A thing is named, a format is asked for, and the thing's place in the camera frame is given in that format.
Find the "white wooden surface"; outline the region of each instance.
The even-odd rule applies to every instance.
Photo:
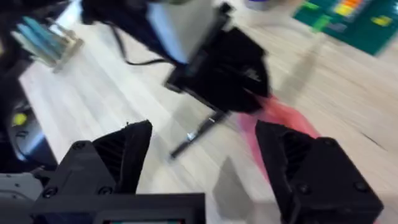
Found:
[[[236,8],[233,24],[269,53],[274,93],[324,136],[339,141],[384,202],[380,223],[396,223],[398,42],[372,57],[293,20],[296,0],[267,12],[230,2]],[[126,65],[108,27],[75,24],[73,29],[86,44],[62,72],[54,75],[35,63],[20,79],[59,161],[74,141],[149,119],[154,134],[139,192],[204,191],[208,223],[279,223],[272,190],[253,163],[235,116],[170,163],[168,153],[209,109],[162,86],[170,65]],[[131,60],[155,57],[128,36],[124,40]]]

